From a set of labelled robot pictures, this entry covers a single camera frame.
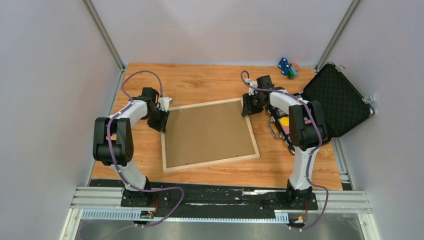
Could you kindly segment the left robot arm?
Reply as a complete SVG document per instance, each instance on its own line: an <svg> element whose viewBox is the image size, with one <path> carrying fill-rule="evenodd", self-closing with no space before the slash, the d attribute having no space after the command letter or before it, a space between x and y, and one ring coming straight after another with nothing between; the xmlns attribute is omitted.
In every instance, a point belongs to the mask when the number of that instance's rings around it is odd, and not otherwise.
<svg viewBox="0 0 424 240"><path fill-rule="evenodd" d="M153 190L134 161L132 128L138 121L146 120L148 127L165 133L172 102L171 97L144 87L141 95L130 97L117 113L94 121L93 158L113 169L123 181L124 189L134 195L135 202L142 207L152 203Z"/></svg>

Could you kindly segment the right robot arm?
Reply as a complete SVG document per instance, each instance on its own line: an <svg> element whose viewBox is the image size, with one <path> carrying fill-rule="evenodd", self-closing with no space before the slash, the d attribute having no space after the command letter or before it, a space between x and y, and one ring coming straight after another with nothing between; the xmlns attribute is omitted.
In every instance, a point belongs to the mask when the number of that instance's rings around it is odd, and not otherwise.
<svg viewBox="0 0 424 240"><path fill-rule="evenodd" d="M294 146L294 167L287 182L286 204L298 209L312 197L311 175L316 154L328 136L322 105L316 101L299 98L282 87L275 87L271 78L260 77L256 81L241 78L249 88L242 96L243 117L260 113L266 106L288 114L289 138Z"/></svg>

